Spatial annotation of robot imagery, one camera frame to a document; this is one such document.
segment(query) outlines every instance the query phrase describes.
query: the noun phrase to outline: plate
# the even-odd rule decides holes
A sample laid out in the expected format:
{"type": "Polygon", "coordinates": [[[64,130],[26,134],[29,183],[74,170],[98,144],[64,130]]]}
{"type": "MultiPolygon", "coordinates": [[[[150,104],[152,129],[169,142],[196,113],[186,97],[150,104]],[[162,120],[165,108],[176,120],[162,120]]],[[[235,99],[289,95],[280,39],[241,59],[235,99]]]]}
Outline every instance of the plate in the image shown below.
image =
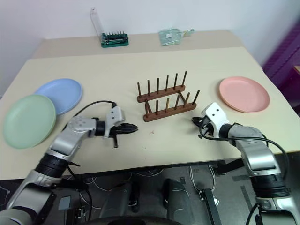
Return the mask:
{"type": "Polygon", "coordinates": [[[270,104],[266,89],[258,82],[243,76],[224,79],[219,90],[226,104],[243,113],[259,112],[270,104]]]}
{"type": "Polygon", "coordinates": [[[26,96],[15,102],[5,115],[4,139],[16,149],[31,148],[51,133],[55,121],[55,107],[49,98],[26,96]]]}
{"type": "Polygon", "coordinates": [[[50,81],[36,90],[35,94],[45,95],[53,102],[56,114],[64,114],[73,109],[81,99],[83,89],[79,82],[61,78],[50,81]]]}

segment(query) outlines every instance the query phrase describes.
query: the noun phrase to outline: table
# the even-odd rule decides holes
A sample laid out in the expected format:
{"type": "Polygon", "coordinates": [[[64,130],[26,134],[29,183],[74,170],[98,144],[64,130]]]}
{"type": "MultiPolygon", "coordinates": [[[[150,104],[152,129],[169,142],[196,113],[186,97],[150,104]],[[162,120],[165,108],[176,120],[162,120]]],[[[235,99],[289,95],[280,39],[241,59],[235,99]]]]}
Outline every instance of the table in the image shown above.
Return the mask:
{"type": "MultiPolygon", "coordinates": [[[[215,35],[213,40],[221,39],[220,31],[216,31],[215,35]]],[[[49,50],[45,55],[52,52],[52,58],[28,60],[0,101],[1,126],[6,112],[15,101],[32,94],[42,84],[53,79],[67,77],[77,80],[83,86],[83,96],[73,110],[57,117],[52,133],[34,148],[15,150],[5,143],[3,135],[0,136],[0,180],[26,177],[72,116],[85,105],[97,100],[117,102],[125,111],[126,122],[136,124],[139,131],[119,135],[119,148],[116,149],[113,148],[112,139],[98,137],[85,140],[73,160],[81,165],[74,167],[75,173],[239,158],[240,152],[227,142],[198,138],[198,129],[191,122],[191,118],[199,116],[201,110],[211,102],[220,104],[230,122],[256,127],[269,139],[282,145],[287,152],[298,151],[300,118],[280,91],[243,46],[237,43],[226,47],[226,43],[214,43],[211,37],[206,40],[211,43],[209,48],[203,47],[203,42],[197,45],[198,38],[187,41],[198,48],[194,50],[181,49],[180,45],[158,47],[155,40],[155,51],[130,52],[132,49],[138,49],[135,43],[130,43],[131,48],[120,49],[120,52],[124,51],[122,53],[116,53],[117,48],[112,49],[113,53],[95,52],[91,55],[86,55],[86,52],[80,55],[72,50],[71,55],[76,56],[59,57],[59,52],[49,50]],[[179,73],[178,83],[181,83],[185,71],[187,78],[183,95],[191,92],[193,99],[196,91],[201,91],[196,109],[145,123],[144,105],[136,100],[136,83],[140,82],[142,92],[146,93],[148,79],[151,90],[156,90],[157,77],[160,78],[160,88],[164,88],[167,75],[170,76],[171,86],[175,73],[179,73]],[[266,110],[250,114],[241,113],[223,103],[218,95],[218,85],[222,79],[237,75],[254,79],[265,87],[270,95],[270,106],[266,110]]],[[[169,106],[172,107],[176,95],[169,97],[169,106]]],[[[160,109],[165,107],[165,101],[166,97],[159,99],[160,109]]],[[[150,101],[150,105],[154,108],[155,100],[150,101]]],[[[104,119],[109,107],[110,105],[106,104],[96,105],[88,108],[82,115],[104,119]]],[[[274,153],[279,153],[276,147],[270,145],[270,148],[274,153]]]]}

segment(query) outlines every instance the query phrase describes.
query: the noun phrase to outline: gray floor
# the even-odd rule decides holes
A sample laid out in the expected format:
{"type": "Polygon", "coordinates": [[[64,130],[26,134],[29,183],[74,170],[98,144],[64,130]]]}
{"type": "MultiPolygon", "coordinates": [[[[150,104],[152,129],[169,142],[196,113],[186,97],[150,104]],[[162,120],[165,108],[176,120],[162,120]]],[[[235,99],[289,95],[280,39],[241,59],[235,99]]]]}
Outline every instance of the gray floor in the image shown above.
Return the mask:
{"type": "MultiPolygon", "coordinates": [[[[291,189],[292,195],[300,208],[300,180],[298,178],[300,154],[290,154],[290,173],[287,177],[287,186],[291,189]]],[[[212,176],[207,165],[192,166],[194,179],[199,188],[212,187],[212,176]]],[[[118,173],[112,176],[98,177],[96,183],[102,188],[111,188],[130,177],[130,173],[118,173]]],[[[144,215],[166,217],[166,210],[162,205],[161,187],[166,178],[180,180],[181,177],[185,179],[185,187],[190,194],[193,213],[197,225],[209,225],[210,220],[207,214],[205,203],[200,201],[198,193],[195,191],[190,178],[188,166],[165,169],[161,174],[155,177],[142,177],[136,173],[132,173],[131,180],[137,181],[141,187],[140,196],[140,211],[136,214],[128,210],[128,215],[144,215]]],[[[7,187],[6,182],[1,183],[2,186],[7,187]]],[[[93,184],[90,184],[90,192],[93,197],[93,205],[101,207],[108,195],[108,192],[97,189],[93,184]]],[[[58,195],[55,205],[49,214],[45,225],[63,224],[63,211],[58,211],[58,202],[62,196],[71,195],[73,205],[78,205],[79,194],[76,191],[61,190],[56,191],[58,195]]],[[[251,187],[250,180],[247,176],[245,168],[240,168],[236,171],[229,172],[226,175],[216,177],[216,190],[213,192],[214,196],[219,199],[217,209],[220,214],[222,224],[245,224],[249,210],[255,203],[254,192],[251,187]]],[[[93,210],[92,218],[97,218],[100,210],[93,210]]]]}

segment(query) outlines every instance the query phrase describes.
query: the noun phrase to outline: pink plate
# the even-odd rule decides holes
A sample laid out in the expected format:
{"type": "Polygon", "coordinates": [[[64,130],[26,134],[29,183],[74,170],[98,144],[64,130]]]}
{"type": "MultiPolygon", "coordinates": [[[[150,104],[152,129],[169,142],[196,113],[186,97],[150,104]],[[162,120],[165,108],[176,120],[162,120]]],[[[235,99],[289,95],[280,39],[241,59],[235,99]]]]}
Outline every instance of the pink plate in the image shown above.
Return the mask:
{"type": "Polygon", "coordinates": [[[243,76],[224,79],[219,89],[225,103],[243,113],[262,111],[270,103],[266,89],[258,82],[243,76]]]}

